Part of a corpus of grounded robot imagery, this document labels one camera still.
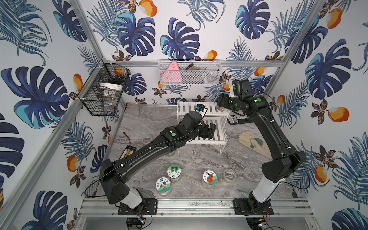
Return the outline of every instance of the pink triangle object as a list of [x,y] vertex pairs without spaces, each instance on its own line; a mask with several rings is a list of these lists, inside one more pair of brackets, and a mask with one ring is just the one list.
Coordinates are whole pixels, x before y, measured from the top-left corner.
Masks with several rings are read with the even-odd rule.
[[170,66],[167,68],[167,70],[171,71],[162,71],[160,73],[160,82],[166,83],[166,82],[182,82],[181,74],[180,72],[172,71],[172,70],[179,70],[178,63],[176,61],[171,62]]

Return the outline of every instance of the beige glove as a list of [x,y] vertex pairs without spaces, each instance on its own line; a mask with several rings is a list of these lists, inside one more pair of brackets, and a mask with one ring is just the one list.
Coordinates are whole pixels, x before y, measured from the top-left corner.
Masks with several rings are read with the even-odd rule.
[[239,134],[238,141],[246,147],[256,151],[257,153],[272,159],[270,149],[265,140],[255,133],[247,130]]

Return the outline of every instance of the blue monstera leaf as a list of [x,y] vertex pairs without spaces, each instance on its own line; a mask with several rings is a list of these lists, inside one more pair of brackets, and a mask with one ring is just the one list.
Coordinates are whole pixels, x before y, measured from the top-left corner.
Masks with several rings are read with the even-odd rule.
[[176,18],[170,18],[169,36],[161,36],[161,51],[163,54],[179,60],[193,59],[199,49],[199,35],[188,34],[194,32],[192,27],[186,26],[184,22],[177,22]]
[[22,230],[63,230],[63,223],[67,218],[68,205],[67,196],[62,197],[61,192],[48,191],[42,201],[46,191],[40,191],[35,199],[33,216],[38,220],[31,220],[26,223]]
[[[316,18],[316,20],[314,20],[313,25],[309,29],[307,35],[305,36],[298,50],[295,52],[293,58],[291,59],[294,64],[303,63],[305,59],[309,58],[313,50],[317,49],[317,47],[321,43],[321,37],[319,35],[321,34],[323,38],[325,38],[325,36],[327,35],[328,30],[325,27],[319,26],[316,28],[318,21],[319,18]],[[291,45],[291,42],[297,35],[303,22],[304,18],[298,23],[297,27],[290,35],[285,45],[285,52],[287,52],[288,47]]]
[[54,16],[65,35],[79,42],[85,42],[87,40],[87,36],[84,33],[74,10],[71,8],[71,5],[67,1],[63,0],[52,0],[52,2],[59,11],[54,11]]
[[248,8],[241,5],[236,14],[236,27],[249,39],[259,38],[268,26],[271,14],[264,11],[268,9],[268,4],[262,1],[248,0]]
[[39,81],[43,68],[35,66],[29,73],[28,83],[28,70],[28,67],[16,69],[15,75],[20,86],[13,81],[12,69],[3,70],[1,76],[15,95],[26,98],[14,106],[14,112],[32,128],[40,129],[64,115],[69,97],[63,81],[54,71],[48,69]]
[[144,82],[144,78],[142,74],[137,73],[132,76],[132,78],[128,77],[127,82],[125,83],[125,87],[123,92],[129,94],[131,96],[142,94],[146,91],[146,83]]
[[326,53],[318,53],[305,69],[305,77],[308,82],[308,89],[315,98],[323,99],[342,89],[343,84],[350,78],[350,74],[342,69],[351,68],[349,49],[338,47],[346,45],[345,39],[340,39]]
[[249,81],[253,95],[260,95],[263,93],[263,91],[266,89],[266,86],[270,82],[273,75],[269,75],[268,77],[265,77],[264,75],[260,75],[258,77],[253,78]]
[[331,221],[333,230],[368,230],[368,218],[354,208],[335,212]]
[[[4,116],[0,113],[0,120],[4,119]],[[0,147],[2,148],[2,151],[0,151],[0,188],[2,188],[4,175],[9,178],[14,173],[15,167],[22,160],[23,154],[21,151],[24,147],[24,140],[16,137],[17,135],[15,134],[19,134],[18,129],[7,122],[0,122],[0,133],[8,134],[7,137],[0,137]]]
[[92,166],[89,169],[91,173],[95,173],[100,169],[103,157],[106,154],[107,145],[101,145],[97,147],[97,152],[95,152],[95,157],[92,160]]
[[152,18],[141,18],[136,24],[134,14],[122,13],[115,18],[119,41],[131,55],[147,56],[155,46],[155,29],[146,24],[155,25]]

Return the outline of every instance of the mounting plate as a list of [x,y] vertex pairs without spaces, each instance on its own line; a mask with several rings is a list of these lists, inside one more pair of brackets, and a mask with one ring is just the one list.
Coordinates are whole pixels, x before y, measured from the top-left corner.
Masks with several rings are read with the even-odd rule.
[[[146,203],[142,207],[145,208],[145,212],[142,213],[142,215],[147,215],[148,213],[153,215],[156,215],[157,213],[157,199],[154,198],[145,198]],[[118,215],[136,215],[140,210],[130,209],[126,204],[120,203],[119,210],[117,211]]]
[[235,198],[233,200],[233,204],[234,204],[234,210],[235,210],[235,215],[244,215],[244,216],[248,216],[248,215],[264,215],[266,216],[266,211],[264,209],[267,210],[269,215],[273,215],[273,209],[271,206],[271,200],[266,201],[264,204],[264,206],[262,206],[262,208],[260,209],[256,209],[256,210],[252,210],[249,211],[248,210],[248,198]]

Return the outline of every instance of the white wire basket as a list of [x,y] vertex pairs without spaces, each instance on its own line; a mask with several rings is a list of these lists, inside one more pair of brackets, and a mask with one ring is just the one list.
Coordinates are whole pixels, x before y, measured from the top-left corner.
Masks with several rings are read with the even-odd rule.
[[[179,70],[167,70],[176,61]],[[190,65],[197,70],[186,70]],[[164,85],[216,85],[221,76],[219,60],[160,60],[160,83]]]

